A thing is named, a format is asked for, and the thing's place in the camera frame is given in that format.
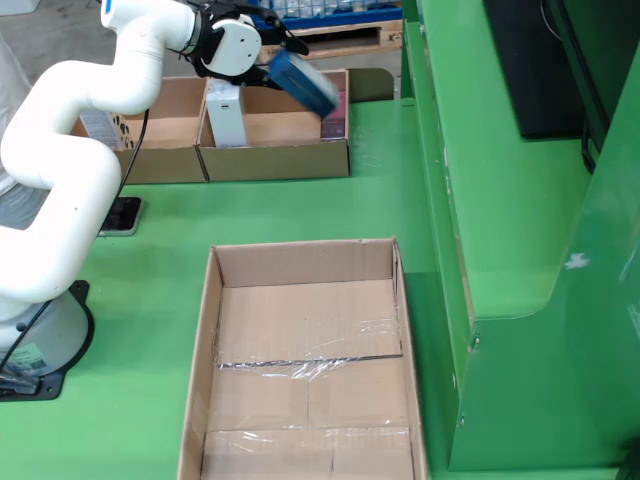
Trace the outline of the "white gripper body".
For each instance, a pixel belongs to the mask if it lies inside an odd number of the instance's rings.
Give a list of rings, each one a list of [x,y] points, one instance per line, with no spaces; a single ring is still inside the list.
[[[192,65],[201,77],[236,78],[255,64],[262,41],[238,7],[199,7],[200,27]]]

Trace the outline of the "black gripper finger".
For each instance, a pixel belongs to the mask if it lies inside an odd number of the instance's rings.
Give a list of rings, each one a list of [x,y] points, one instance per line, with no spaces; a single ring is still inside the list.
[[[277,13],[269,8],[235,1],[209,1],[208,14],[213,23],[223,19],[240,20],[242,16],[247,16],[250,20],[258,18],[265,25],[265,28],[257,27],[263,45],[279,45],[299,55],[309,54],[306,43],[297,38]]]
[[[269,77],[268,72],[257,65],[253,65],[241,75],[229,77],[228,81],[241,88],[264,87],[282,91],[282,88]]]

